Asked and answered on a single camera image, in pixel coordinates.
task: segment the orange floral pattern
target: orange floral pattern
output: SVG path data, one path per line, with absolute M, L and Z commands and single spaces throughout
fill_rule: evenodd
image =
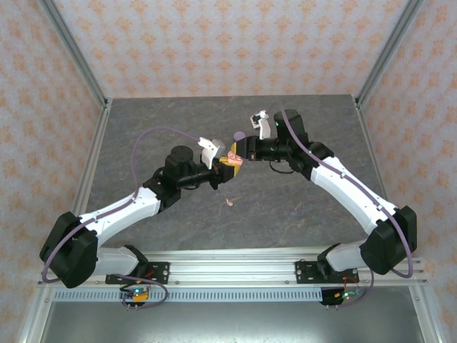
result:
M 70 210 L 100 108 L 37 1 L 3 1 L 0 19 L 0 332 L 17 342 L 39 250 Z
M 56 3 L 105 95 L 122 98 L 357 95 L 407 0 Z
M 457 337 L 457 6 L 427 1 L 363 109 L 389 198 L 418 214 L 418 255 Z

